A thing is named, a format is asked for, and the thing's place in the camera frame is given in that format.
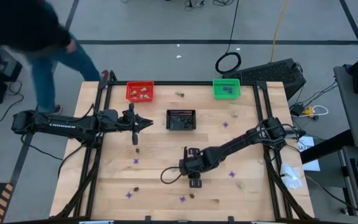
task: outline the desk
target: desk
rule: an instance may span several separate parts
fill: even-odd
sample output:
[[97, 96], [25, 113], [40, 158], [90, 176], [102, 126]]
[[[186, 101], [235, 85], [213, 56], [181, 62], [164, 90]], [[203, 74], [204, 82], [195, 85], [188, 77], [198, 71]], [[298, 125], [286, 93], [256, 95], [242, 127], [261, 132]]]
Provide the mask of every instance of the desk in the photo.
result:
[[[94, 103], [97, 85], [95, 82], [82, 84], [76, 117], [83, 116]], [[185, 97], [176, 96], [177, 90], [184, 92]], [[273, 115], [279, 117], [282, 123], [291, 124], [282, 83], [268, 83], [268, 92]], [[119, 113], [126, 110], [129, 102], [125, 99], [125, 94], [126, 86], [114, 85], [110, 108]], [[197, 130], [166, 130], [167, 109], [196, 110]], [[232, 111], [236, 111], [239, 116], [232, 118]], [[156, 85], [153, 102], [136, 103], [135, 112], [154, 120], [154, 125], [139, 134], [138, 146], [132, 145], [131, 133], [105, 135], [91, 216], [93, 220], [144, 220], [148, 215], [152, 220], [227, 221], [228, 216], [233, 216], [236, 221], [274, 220], [260, 144], [237, 152], [215, 170], [202, 174], [202, 189], [189, 188], [186, 177], [171, 185], [160, 181], [164, 168], [177, 166], [179, 159], [183, 157], [183, 147], [203, 149], [218, 146], [256, 126], [258, 118], [251, 86], [242, 86], [242, 96], [237, 100], [215, 100], [212, 86]], [[229, 123], [227, 128], [223, 126], [224, 122]], [[295, 141], [288, 143], [297, 147]], [[76, 140], [69, 139], [65, 156], [79, 145]], [[139, 148], [139, 154], [135, 152], [136, 148]], [[85, 150], [79, 151], [63, 166], [51, 215], [60, 212], [77, 190], [84, 154]], [[303, 187], [290, 192], [305, 212], [313, 216], [299, 153], [284, 148], [281, 155], [283, 162], [300, 169]], [[139, 159], [139, 163], [134, 164], [134, 159]], [[236, 173], [234, 178], [229, 175], [232, 171]], [[179, 173], [168, 171], [165, 174], [166, 179], [173, 179]], [[236, 182], [242, 182], [244, 188], [239, 189]], [[139, 188], [138, 192], [133, 192], [135, 187]], [[126, 197], [128, 192], [133, 194], [131, 199]], [[190, 198], [189, 194], [194, 194], [195, 198]], [[277, 195], [284, 217], [279, 190]], [[182, 196], [186, 197], [183, 203], [180, 202]], [[87, 198], [88, 191], [83, 196], [81, 215], [85, 213]]]
[[339, 92], [341, 93], [350, 130], [311, 147], [307, 152], [304, 151], [305, 153], [302, 152], [301, 158], [305, 163], [343, 149], [339, 154], [344, 155], [342, 157], [342, 166], [346, 172], [343, 172], [341, 177], [345, 180], [345, 186], [343, 186], [344, 192], [347, 192], [345, 198], [347, 202], [356, 205], [358, 208], [358, 186], [350, 163], [350, 159], [358, 159], [358, 94], [354, 93], [353, 79], [344, 67], [335, 67], [334, 74]]
[[344, 67], [334, 68], [335, 79], [350, 129], [301, 153], [303, 163], [336, 152], [344, 146], [358, 147], [358, 94], [354, 93], [353, 79]]

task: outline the blue jeans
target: blue jeans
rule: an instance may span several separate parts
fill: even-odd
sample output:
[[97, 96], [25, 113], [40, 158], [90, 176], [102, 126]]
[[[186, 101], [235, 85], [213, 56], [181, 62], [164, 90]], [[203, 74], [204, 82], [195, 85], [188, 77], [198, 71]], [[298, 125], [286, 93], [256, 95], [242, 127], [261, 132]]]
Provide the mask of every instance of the blue jeans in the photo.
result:
[[66, 48], [47, 57], [27, 57], [32, 65], [32, 78], [39, 110], [53, 112], [55, 109], [55, 84], [52, 67], [55, 61], [77, 70], [85, 81], [99, 81], [99, 72], [85, 50], [76, 41], [76, 51], [67, 53]]

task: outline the gray floor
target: gray floor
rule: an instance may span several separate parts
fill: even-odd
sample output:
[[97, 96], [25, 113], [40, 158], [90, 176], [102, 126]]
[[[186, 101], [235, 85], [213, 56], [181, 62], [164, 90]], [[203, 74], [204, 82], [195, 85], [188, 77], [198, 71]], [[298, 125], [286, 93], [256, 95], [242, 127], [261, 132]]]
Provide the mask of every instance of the gray floor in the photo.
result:
[[[66, 24], [74, 0], [49, 0], [62, 24]], [[79, 40], [227, 40], [230, 36], [235, 4], [212, 5], [191, 12], [183, 10], [185, 0], [79, 0], [70, 31]], [[358, 26], [358, 0], [347, 0]], [[284, 0], [241, 0], [233, 38], [236, 40], [272, 40]], [[321, 40], [321, 45], [278, 45], [275, 60], [293, 58], [303, 66], [307, 84], [300, 99], [306, 99], [334, 81], [333, 67], [354, 63], [358, 45], [324, 45], [324, 40], [357, 40], [339, 0], [290, 1], [278, 33], [278, 40]], [[113, 69], [120, 80], [211, 80], [220, 77], [214, 71], [215, 61], [226, 51], [218, 44], [125, 44], [84, 45], [100, 70]], [[232, 45], [242, 55], [242, 68], [267, 63], [272, 46], [266, 44]], [[25, 100], [14, 106], [0, 123], [0, 182], [11, 178], [21, 150], [19, 136], [11, 132], [12, 115], [36, 106], [29, 66], [25, 65], [19, 80]], [[231, 60], [224, 67], [232, 66]], [[78, 72], [58, 65], [55, 71], [57, 102], [63, 114], [72, 115], [82, 78]], [[0, 116], [16, 100], [7, 96], [0, 105]], [[337, 89], [330, 91], [314, 105], [326, 106], [330, 113], [319, 121], [307, 123], [304, 129], [321, 138], [329, 138], [348, 128]], [[298, 118], [302, 126], [308, 118]], [[63, 156], [65, 138], [36, 134], [32, 144], [58, 157]], [[6, 222], [47, 218], [57, 183], [59, 162], [30, 150], [7, 212]], [[341, 190], [332, 189], [341, 196]], [[317, 217], [323, 220], [347, 221], [336, 202], [311, 186], [311, 197]]]

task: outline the yellow cable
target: yellow cable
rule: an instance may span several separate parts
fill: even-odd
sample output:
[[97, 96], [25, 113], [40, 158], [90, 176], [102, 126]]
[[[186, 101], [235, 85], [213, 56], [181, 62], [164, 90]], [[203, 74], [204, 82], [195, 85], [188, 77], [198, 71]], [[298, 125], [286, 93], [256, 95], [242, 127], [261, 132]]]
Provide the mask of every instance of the yellow cable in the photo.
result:
[[288, 5], [288, 0], [285, 0], [285, 4], [284, 4], [283, 11], [281, 12], [281, 15], [280, 15], [280, 18], [279, 18], [279, 20], [278, 20], [277, 27], [276, 27], [276, 31], [274, 32], [273, 49], [272, 49], [272, 56], [270, 56], [270, 62], [273, 62], [274, 48], [275, 48], [275, 46], [276, 46], [277, 32], [278, 32], [278, 30], [279, 30], [279, 28], [280, 28], [281, 21], [283, 20], [284, 13], [285, 13], [285, 11], [287, 10], [287, 5]]

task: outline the plastic basket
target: plastic basket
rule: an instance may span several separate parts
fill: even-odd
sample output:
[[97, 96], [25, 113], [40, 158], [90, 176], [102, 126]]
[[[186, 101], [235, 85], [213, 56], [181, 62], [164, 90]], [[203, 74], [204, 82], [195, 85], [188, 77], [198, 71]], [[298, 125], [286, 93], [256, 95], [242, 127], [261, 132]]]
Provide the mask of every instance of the plastic basket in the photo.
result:
[[167, 110], [167, 129], [196, 129], [196, 110]]
[[240, 80], [216, 78], [213, 80], [214, 97], [217, 100], [237, 99], [241, 96]]
[[[148, 98], [141, 98], [141, 95], [147, 95]], [[144, 81], [144, 82], [127, 82], [127, 100], [131, 102], [150, 102], [154, 97], [154, 82], [153, 81]]]

